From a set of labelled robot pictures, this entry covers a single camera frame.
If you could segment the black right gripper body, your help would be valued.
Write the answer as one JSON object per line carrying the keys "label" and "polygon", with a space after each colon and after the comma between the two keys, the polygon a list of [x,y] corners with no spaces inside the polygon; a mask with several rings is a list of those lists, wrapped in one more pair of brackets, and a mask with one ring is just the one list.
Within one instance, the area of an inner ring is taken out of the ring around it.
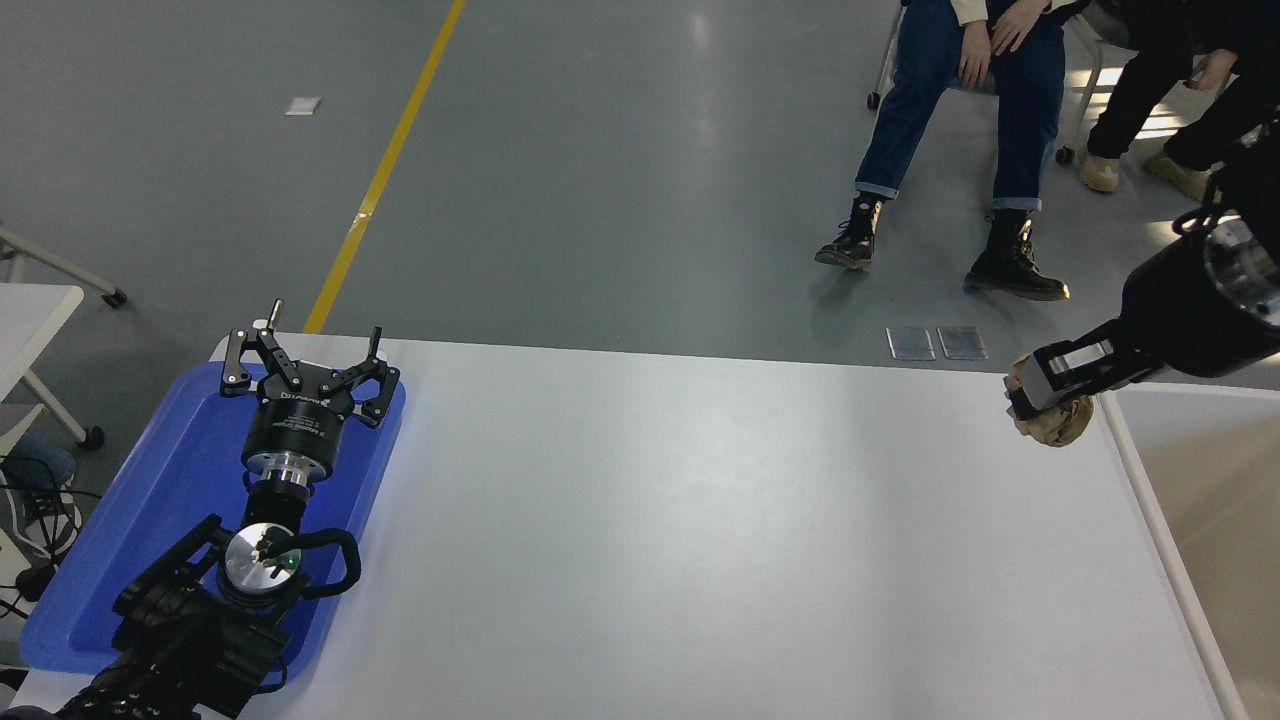
{"label": "black right gripper body", "polygon": [[1238,372],[1277,352],[1277,263],[1251,233],[1185,236],[1129,275],[1120,319],[1176,372]]}

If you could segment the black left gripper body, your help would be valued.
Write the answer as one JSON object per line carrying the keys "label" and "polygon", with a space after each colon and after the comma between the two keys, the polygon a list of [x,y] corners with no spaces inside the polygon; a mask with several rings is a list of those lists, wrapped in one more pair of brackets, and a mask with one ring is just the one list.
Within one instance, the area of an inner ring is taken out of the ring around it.
{"label": "black left gripper body", "polygon": [[243,447],[243,464],[250,466],[264,455],[294,454],[319,466],[333,466],[343,424],[351,415],[348,392],[330,398],[291,392],[259,398]]}

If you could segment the person's right hand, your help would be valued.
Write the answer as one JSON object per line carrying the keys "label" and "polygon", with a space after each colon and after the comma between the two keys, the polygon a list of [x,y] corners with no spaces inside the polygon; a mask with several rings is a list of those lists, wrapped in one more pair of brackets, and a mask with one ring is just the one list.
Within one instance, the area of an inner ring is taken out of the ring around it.
{"label": "person's right hand", "polygon": [[987,82],[992,63],[992,45],[987,20],[973,20],[963,27],[963,44],[957,65],[957,82],[965,90],[977,90]]}
{"label": "person's right hand", "polygon": [[1181,82],[1194,91],[1216,91],[1233,74],[1239,54],[1230,49],[1216,49],[1196,61],[1190,74]]}

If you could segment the person's left hand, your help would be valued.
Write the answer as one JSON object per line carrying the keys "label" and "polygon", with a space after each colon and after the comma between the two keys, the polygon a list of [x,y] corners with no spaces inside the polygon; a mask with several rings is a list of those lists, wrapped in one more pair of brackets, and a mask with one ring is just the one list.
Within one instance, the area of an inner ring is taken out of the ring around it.
{"label": "person's left hand", "polygon": [[992,55],[1016,53],[1051,1],[1019,0],[1005,10],[991,31]]}

